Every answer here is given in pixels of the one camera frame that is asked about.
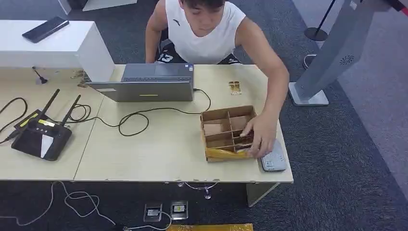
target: hand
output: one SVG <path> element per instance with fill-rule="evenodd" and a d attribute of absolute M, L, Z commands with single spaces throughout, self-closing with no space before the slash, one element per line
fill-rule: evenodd
<path fill-rule="evenodd" d="M 273 150 L 276 124 L 277 120 L 274 120 L 268 113 L 262 113 L 248 122 L 240 136 L 246 136 L 251 130 L 254 130 L 254 142 L 248 151 L 249 155 L 261 158 Z"/>

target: logo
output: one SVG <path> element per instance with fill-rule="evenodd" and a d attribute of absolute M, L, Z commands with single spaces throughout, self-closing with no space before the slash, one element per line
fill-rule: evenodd
<path fill-rule="evenodd" d="M 180 22 L 177 21 L 176 19 L 173 19 L 173 21 L 175 21 L 179 26 L 180 26 Z"/>
<path fill-rule="evenodd" d="M 340 60 L 340 65 L 348 65 L 354 61 L 353 55 L 347 55 L 343 59 Z"/>

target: man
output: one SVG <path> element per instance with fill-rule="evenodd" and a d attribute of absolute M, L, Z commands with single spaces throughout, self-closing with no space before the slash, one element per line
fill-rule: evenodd
<path fill-rule="evenodd" d="M 166 28 L 172 43 L 155 60 L 161 31 Z M 226 0 L 159 0 L 146 27 L 147 63 L 236 64 L 239 61 L 232 53 L 238 46 L 268 77 L 264 109 L 241 134 L 254 131 L 249 154 L 260 158 L 273 149 L 289 73 L 259 26 Z"/>

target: black smartphone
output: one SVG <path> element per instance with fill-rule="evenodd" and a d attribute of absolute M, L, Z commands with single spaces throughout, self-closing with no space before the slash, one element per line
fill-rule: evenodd
<path fill-rule="evenodd" d="M 37 43 L 68 24 L 68 20 L 62 19 L 60 17 L 54 17 L 35 27 L 34 29 L 25 32 L 23 34 L 23 37 L 33 43 Z"/>

